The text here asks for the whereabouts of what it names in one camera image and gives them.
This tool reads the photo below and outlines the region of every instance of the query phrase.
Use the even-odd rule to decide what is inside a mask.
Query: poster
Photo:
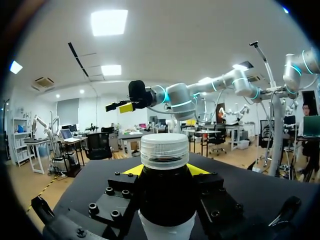
[[[226,121],[222,118],[222,113],[219,112],[220,108],[226,109],[225,103],[218,103],[215,109],[215,115],[216,115],[216,123],[217,124],[224,124]]]

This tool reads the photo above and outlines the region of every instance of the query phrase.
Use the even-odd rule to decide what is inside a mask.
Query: person
[[[307,103],[303,103],[302,111],[304,116],[310,116],[310,105]],[[298,136],[302,136],[304,133],[304,120],[299,124]],[[319,171],[319,142],[318,141],[303,141],[298,145],[298,155],[297,160],[299,160],[301,154],[309,158],[309,161],[306,167],[302,170],[301,176],[299,177],[299,181],[303,182],[305,180],[310,180],[311,176],[316,174],[317,181],[320,179],[320,171]]]

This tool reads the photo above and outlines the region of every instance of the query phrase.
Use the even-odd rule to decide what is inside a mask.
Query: ceiling light
[[[242,71],[247,71],[248,68],[246,66],[243,66],[243,65],[240,65],[240,64],[235,64],[235,65],[232,65],[232,67],[234,69],[237,69],[237,70],[242,70]]]
[[[210,77],[205,77],[205,78],[202,78],[200,81],[198,81],[198,83],[201,83],[201,84],[206,84],[210,82],[212,82],[212,78]]]
[[[121,65],[104,65],[101,71],[104,76],[121,75]]]
[[[91,13],[93,36],[124,34],[128,10],[103,10]]]
[[[285,7],[283,7],[283,10],[284,10],[284,12],[285,12],[286,14],[289,13],[289,11],[288,11]]]
[[[17,63],[16,61],[13,61],[10,67],[10,71],[14,74],[17,74],[23,67]]]

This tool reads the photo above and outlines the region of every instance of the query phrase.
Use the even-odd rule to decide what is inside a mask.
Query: vertical stand
[[[272,160],[269,169],[269,176],[277,174],[279,163],[281,160],[284,132],[284,111],[280,98],[277,95],[273,96],[273,115],[274,115],[274,138],[272,149]]]

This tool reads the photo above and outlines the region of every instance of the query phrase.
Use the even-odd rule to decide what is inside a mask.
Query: white ceiling
[[[42,97],[60,100],[95,96],[72,55],[72,42],[89,75],[101,65],[122,65],[112,83],[92,83],[97,93],[127,94],[128,82],[195,83],[250,61],[265,77],[262,59],[249,43],[259,41],[275,79],[281,84],[285,55],[310,45],[289,14],[271,0],[55,0],[36,16],[15,60],[23,66],[9,80],[28,85],[39,78],[55,81]],[[94,37],[91,13],[128,10],[123,35]],[[92,80],[102,80],[101,76]]]

